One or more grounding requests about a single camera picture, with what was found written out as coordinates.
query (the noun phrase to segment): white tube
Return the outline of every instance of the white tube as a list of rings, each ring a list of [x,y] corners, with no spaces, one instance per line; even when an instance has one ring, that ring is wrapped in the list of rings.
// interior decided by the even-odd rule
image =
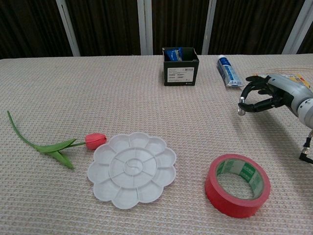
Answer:
[[[217,68],[224,80],[225,86],[227,87],[242,87],[243,84],[236,74],[235,70],[231,66],[230,62],[224,55],[219,55],[217,61]]]

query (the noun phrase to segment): tape core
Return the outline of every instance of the tape core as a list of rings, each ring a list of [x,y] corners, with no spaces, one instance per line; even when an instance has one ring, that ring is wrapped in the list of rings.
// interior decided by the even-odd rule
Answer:
[[[251,164],[239,159],[228,159],[221,162],[216,169],[216,176],[224,173],[239,175],[250,185],[253,197],[247,200],[256,199],[262,194],[264,181],[259,171]]]

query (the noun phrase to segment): flower-shaped palette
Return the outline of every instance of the flower-shaped palette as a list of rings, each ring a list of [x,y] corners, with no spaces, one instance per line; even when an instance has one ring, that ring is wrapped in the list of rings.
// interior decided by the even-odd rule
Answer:
[[[142,132],[114,136],[93,159],[88,178],[95,197],[120,209],[157,200],[176,176],[175,152],[161,138]]]

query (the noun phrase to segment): blue package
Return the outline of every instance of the blue package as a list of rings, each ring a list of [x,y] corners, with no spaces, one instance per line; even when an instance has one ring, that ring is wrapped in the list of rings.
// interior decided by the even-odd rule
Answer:
[[[178,47],[172,50],[166,50],[165,54],[168,56],[170,61],[183,61],[182,48]]]

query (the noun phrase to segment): textured fabric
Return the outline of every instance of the textured fabric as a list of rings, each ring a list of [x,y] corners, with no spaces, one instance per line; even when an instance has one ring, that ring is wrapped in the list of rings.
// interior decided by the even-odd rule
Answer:
[[[55,0],[0,0],[0,59],[72,56]]]
[[[136,0],[66,0],[81,56],[140,55]]]
[[[209,0],[152,0],[153,53],[194,47],[201,54]]]
[[[307,34],[305,35],[305,38],[303,39],[297,54],[313,53],[312,40],[313,40],[313,23],[311,24]]]
[[[228,56],[241,78],[299,72],[313,83],[313,54]],[[165,87],[161,56],[13,59],[0,66],[0,231],[4,234],[312,234],[313,165],[298,159],[309,129],[286,107],[237,115],[241,89],[226,89],[215,56],[199,56],[194,87]],[[267,98],[251,94],[247,102]],[[93,152],[64,151],[69,170],[22,142],[146,132],[177,153],[174,182],[158,200],[119,210],[93,196]],[[247,219],[217,211],[204,182],[219,155],[237,153],[268,174],[268,201]],[[246,190],[223,177],[228,190]]]
[[[281,54],[304,0],[218,0],[208,54]]]

